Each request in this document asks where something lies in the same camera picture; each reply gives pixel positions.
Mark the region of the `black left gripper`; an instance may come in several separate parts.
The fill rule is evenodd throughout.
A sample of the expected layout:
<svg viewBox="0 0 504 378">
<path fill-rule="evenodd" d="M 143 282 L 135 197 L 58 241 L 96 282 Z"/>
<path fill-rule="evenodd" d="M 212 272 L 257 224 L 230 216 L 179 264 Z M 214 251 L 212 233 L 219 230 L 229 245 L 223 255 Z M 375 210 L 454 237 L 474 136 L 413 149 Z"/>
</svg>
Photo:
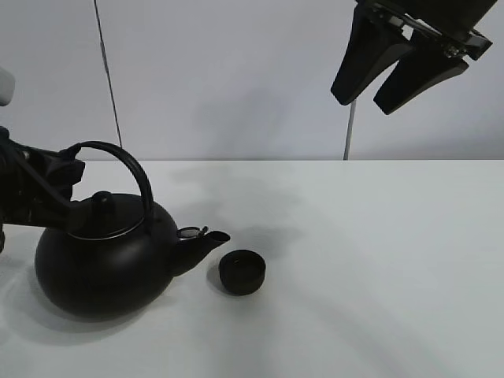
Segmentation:
<svg viewBox="0 0 504 378">
<path fill-rule="evenodd" d="M 10 138 L 1 127 L 1 225 L 57 228 L 73 232 L 91 207 L 73 201 L 73 186 L 83 177 L 85 163 L 68 148 L 40 150 Z"/>
</svg>

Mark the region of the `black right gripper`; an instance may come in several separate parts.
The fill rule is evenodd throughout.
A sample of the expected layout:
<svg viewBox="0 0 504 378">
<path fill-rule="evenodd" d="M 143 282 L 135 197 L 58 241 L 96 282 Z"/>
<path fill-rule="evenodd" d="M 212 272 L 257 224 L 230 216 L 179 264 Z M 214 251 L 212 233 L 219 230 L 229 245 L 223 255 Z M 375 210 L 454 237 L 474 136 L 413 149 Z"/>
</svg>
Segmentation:
<svg viewBox="0 0 504 378">
<path fill-rule="evenodd" d="M 462 57 L 477 60 L 487 52 L 492 41 L 476 25 L 493 6 L 493 1 L 481 0 L 359 1 L 331 93 L 339 104 L 349 105 L 399 60 L 373 99 L 390 115 L 431 87 L 464 73 L 469 64 Z M 392 17 L 436 44 L 421 40 L 413 50 L 402 29 L 388 22 Z"/>
</svg>

